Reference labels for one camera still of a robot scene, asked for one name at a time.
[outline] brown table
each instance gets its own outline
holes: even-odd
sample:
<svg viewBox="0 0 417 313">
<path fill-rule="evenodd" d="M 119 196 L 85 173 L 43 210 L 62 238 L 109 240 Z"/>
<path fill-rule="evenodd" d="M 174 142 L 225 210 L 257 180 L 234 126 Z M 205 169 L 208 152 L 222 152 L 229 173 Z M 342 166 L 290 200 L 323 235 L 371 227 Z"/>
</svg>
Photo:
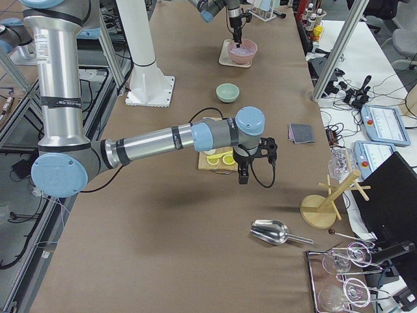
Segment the brown table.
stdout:
<svg viewBox="0 0 417 313">
<path fill-rule="evenodd" d="M 206 24 L 188 3 L 158 3 L 151 30 L 158 66 L 176 77 L 171 106 L 130 107 L 120 98 L 103 136 L 183 124 L 207 106 L 225 115 L 257 106 L 266 115 L 264 135 L 279 145 L 276 184 L 264 189 L 250 177 L 242 186 L 237 174 L 199 171 L 193 149 L 132 163 L 107 188 L 78 196 L 31 312 L 312 312 L 305 251 L 340 239 L 299 213 L 303 197 L 325 194 L 317 183 L 326 181 L 330 151 L 319 107 L 308 100 L 313 86 L 293 15 L 281 9 L 286 19 L 254 18 L 243 29 L 259 45 L 245 69 L 218 64 L 231 36 L 224 12 Z M 233 104 L 216 98 L 224 82 L 240 87 Z M 289 142 L 289 123 L 311 124 L 316 142 Z M 254 167 L 268 183 L 267 162 Z M 249 235 L 257 218 L 282 220 L 316 244 L 260 242 Z M 346 215 L 335 228 L 349 232 Z"/>
</svg>

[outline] blue joint cap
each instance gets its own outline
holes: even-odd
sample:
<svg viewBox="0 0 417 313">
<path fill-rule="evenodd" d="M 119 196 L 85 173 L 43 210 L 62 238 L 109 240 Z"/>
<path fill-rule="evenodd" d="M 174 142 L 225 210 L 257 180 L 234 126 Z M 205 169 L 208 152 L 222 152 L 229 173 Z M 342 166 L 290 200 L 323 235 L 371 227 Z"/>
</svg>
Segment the blue joint cap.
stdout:
<svg viewBox="0 0 417 313">
<path fill-rule="evenodd" d="M 210 23 L 214 18 L 213 14 L 209 11 L 201 11 L 200 15 L 206 23 Z"/>
<path fill-rule="evenodd" d="M 73 196 L 88 183 L 84 166 L 64 153 L 46 153 L 32 165 L 32 179 L 46 194 L 59 198 Z"/>
<path fill-rule="evenodd" d="M 60 5 L 65 0 L 20 0 L 24 5 L 31 8 L 51 8 Z"/>
<path fill-rule="evenodd" d="M 0 40 L 0 49 L 5 53 L 8 54 L 13 51 L 13 46 L 4 40 Z"/>
<path fill-rule="evenodd" d="M 253 106 L 240 109 L 235 121 L 237 127 L 250 136 L 260 136 L 265 129 L 265 116 L 260 109 Z"/>
<path fill-rule="evenodd" d="M 0 24 L 4 26 L 22 26 L 23 22 L 18 18 L 5 18 L 0 21 Z"/>
<path fill-rule="evenodd" d="M 213 135 L 205 123 L 198 123 L 191 127 L 194 149 L 198 152 L 213 149 Z"/>
<path fill-rule="evenodd" d="M 78 34 L 78 39 L 98 39 L 101 35 L 101 28 L 83 29 Z"/>
</svg>

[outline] computer monitor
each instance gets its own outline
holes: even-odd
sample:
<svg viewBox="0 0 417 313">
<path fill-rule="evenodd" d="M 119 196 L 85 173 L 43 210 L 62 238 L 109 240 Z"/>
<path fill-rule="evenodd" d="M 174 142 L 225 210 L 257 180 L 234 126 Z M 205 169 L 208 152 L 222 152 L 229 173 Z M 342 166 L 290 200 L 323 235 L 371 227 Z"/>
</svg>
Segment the computer monitor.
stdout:
<svg viewBox="0 0 417 313">
<path fill-rule="evenodd" d="M 361 185 L 369 201 L 353 192 L 368 231 L 378 238 L 379 246 L 389 247 L 402 241 L 417 245 L 417 174 L 404 158 L 394 152 Z M 392 259 L 399 274 L 417 295 L 417 252 Z"/>
</svg>

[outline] white desk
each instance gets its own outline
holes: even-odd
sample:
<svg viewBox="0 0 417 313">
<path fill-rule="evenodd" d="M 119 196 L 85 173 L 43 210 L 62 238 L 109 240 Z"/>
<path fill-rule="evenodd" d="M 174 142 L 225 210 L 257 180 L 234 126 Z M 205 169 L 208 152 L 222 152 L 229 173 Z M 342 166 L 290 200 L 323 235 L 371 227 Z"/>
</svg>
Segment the white desk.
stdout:
<svg viewBox="0 0 417 313">
<path fill-rule="evenodd" d="M 339 35 L 339 32 L 343 26 L 343 22 L 323 21 L 323 25 L 325 30 L 323 33 L 323 37 L 320 41 L 320 49 L 330 51 Z M 346 80 L 350 80 L 349 83 L 352 86 L 359 88 L 360 86 L 362 86 L 365 77 L 367 75 L 372 75 L 372 79 L 369 83 L 369 86 L 375 86 L 375 89 L 371 88 L 371 91 L 373 90 L 377 94 L 384 95 L 389 93 L 390 97 L 394 97 L 375 97 L 371 99 L 368 102 L 368 104 L 380 106 L 395 106 L 396 104 L 404 103 L 404 101 L 401 99 L 404 99 L 406 97 L 407 91 L 403 87 L 403 84 L 401 83 L 399 78 L 395 75 L 393 68 L 391 67 L 389 61 L 385 57 L 385 54 L 382 52 L 377 41 L 373 38 L 373 35 L 371 34 L 370 30 L 368 29 L 365 23 L 361 22 L 357 25 L 343 54 L 344 61 L 339 62 L 338 68 L 340 68 L 346 73 L 344 77 Z M 373 94 L 371 92 L 369 92 L 368 95 L 373 97 Z M 329 124 L 333 125 L 336 123 L 343 123 L 345 125 L 345 128 L 356 130 L 356 125 L 352 117 L 352 111 L 334 110 L 334 100 L 344 96 L 345 93 L 342 91 L 338 93 L 335 97 L 320 99 L 319 105 L 322 108 L 322 112 L 326 112 L 331 115 L 330 120 L 330 116 L 328 114 L 322 114 L 323 124 L 327 126 Z M 343 105 L 343 102 L 341 100 L 337 101 L 336 103 Z M 403 121 L 406 127 L 417 126 L 417 121 L 415 119 L 403 117 Z M 362 131 L 358 132 L 354 136 L 345 137 L 344 144 L 343 142 L 342 144 L 345 147 L 353 149 L 355 141 L 369 140 L 363 127 L 361 127 L 361 129 Z M 408 130 L 408 133 L 412 142 L 411 146 L 396 147 L 396 149 L 401 153 L 404 159 L 411 166 L 416 166 L 417 130 Z M 352 134 L 352 132 L 345 131 L 342 134 L 344 136 L 348 136 L 349 134 Z M 360 218 L 360 214 L 353 200 L 353 197 L 351 196 L 351 194 L 348 194 L 348 197 L 351 200 L 351 206 L 348 209 L 348 213 L 352 229 L 359 236 L 367 237 L 367 235 L 365 234 L 367 231 L 365 229 L 365 226 L 363 225 L 362 219 Z M 389 291 L 391 294 L 395 294 L 404 287 L 405 283 L 402 279 L 400 279 L 400 281 L 384 285 L 383 289 Z M 384 312 L 389 312 L 391 311 L 391 309 L 398 306 L 398 304 L 393 299 L 381 301 L 381 305 L 384 308 Z"/>
</svg>

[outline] gray chair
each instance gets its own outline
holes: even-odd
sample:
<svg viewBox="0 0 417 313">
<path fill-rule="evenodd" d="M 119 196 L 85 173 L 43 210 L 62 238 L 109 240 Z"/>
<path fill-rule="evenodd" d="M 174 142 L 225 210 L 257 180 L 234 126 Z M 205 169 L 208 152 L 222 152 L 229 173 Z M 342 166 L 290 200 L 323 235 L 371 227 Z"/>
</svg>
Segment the gray chair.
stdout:
<svg viewBox="0 0 417 313">
<path fill-rule="evenodd" d="M 409 31 L 407 29 L 396 29 L 392 33 L 392 38 L 389 38 L 381 48 L 392 42 L 392 46 L 396 52 L 405 59 L 400 59 L 391 63 L 394 67 L 398 64 L 408 64 L 410 69 L 417 65 L 417 31 Z"/>
</svg>

